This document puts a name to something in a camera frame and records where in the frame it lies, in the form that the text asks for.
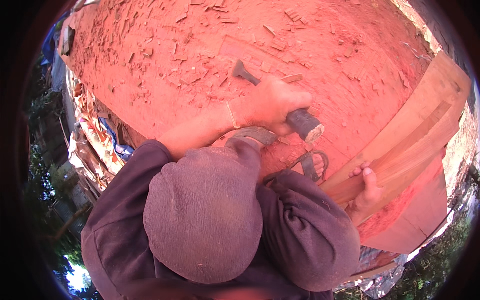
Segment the sky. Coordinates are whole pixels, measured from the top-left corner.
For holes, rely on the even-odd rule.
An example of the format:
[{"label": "sky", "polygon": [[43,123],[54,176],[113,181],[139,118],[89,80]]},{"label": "sky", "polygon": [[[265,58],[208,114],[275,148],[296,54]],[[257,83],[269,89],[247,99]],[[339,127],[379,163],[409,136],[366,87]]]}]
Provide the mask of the sky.
[{"label": "sky", "polygon": [[87,275],[88,277],[90,277],[90,275],[88,274],[88,271],[83,267],[76,264],[72,264],[70,261],[68,263],[73,269],[73,275],[70,273],[67,273],[67,279],[68,281],[70,281],[70,285],[72,286],[72,288],[76,290],[81,290],[85,286],[83,274]]}]

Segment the hand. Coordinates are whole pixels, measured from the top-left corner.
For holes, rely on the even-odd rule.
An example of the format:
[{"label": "hand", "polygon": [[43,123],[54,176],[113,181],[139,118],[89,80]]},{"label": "hand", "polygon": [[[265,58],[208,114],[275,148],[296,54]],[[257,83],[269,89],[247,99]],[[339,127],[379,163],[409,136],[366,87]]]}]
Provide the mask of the hand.
[{"label": "hand", "polygon": [[381,200],[384,191],[383,188],[377,187],[377,175],[368,167],[369,165],[370,162],[366,161],[348,174],[349,177],[362,174],[365,183],[363,191],[345,208],[345,212],[355,226],[360,225],[370,216],[371,208]]},{"label": "hand", "polygon": [[232,100],[230,107],[239,126],[260,126],[283,136],[293,132],[285,123],[287,114],[311,104],[309,92],[295,91],[293,86],[269,76],[248,96]]}]

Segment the rubber band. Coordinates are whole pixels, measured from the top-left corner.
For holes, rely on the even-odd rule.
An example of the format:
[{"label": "rubber band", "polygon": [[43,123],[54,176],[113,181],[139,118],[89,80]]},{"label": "rubber band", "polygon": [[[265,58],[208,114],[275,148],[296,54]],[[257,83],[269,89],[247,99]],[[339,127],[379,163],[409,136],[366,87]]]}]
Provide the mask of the rubber band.
[{"label": "rubber band", "polygon": [[228,112],[230,113],[230,117],[232,118],[233,128],[240,129],[241,127],[237,126],[237,123],[235,122],[235,118],[233,117],[232,110],[230,109],[230,105],[228,104],[228,101],[227,101],[227,108],[228,108]]}]

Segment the sandal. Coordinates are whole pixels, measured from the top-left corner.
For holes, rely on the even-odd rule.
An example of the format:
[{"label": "sandal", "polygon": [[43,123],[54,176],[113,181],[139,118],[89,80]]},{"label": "sandal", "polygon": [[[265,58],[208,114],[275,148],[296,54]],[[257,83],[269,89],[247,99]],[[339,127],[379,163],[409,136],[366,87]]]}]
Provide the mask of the sandal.
[{"label": "sandal", "polygon": [[237,130],[232,137],[235,138],[242,138],[242,137],[251,137],[265,146],[273,144],[274,141],[278,138],[274,133],[271,133],[267,129],[263,127],[251,126],[251,127],[244,127],[242,129]]},{"label": "sandal", "polygon": [[[321,176],[318,176],[317,171],[315,170],[315,166],[313,165],[313,155],[314,154],[320,154],[322,157],[322,160],[324,162],[324,170],[321,174]],[[305,154],[302,154],[299,156],[293,163],[290,164],[290,166],[287,167],[287,169],[292,169],[297,163],[301,163],[302,169],[303,169],[303,174],[310,178],[313,182],[317,182],[320,178],[322,180],[325,180],[325,173],[328,168],[328,156],[325,152],[322,150],[312,150],[309,151]],[[275,172],[270,175],[265,176],[263,183],[266,185],[268,182],[273,180],[280,172]]]}]

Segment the wooden handle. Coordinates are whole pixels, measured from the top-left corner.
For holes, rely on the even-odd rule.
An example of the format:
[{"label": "wooden handle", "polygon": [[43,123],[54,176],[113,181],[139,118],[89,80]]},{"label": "wooden handle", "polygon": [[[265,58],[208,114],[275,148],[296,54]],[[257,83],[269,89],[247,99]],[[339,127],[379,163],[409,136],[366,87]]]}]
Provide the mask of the wooden handle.
[{"label": "wooden handle", "polygon": [[308,144],[320,137],[325,129],[316,117],[303,108],[289,112],[287,124]]}]

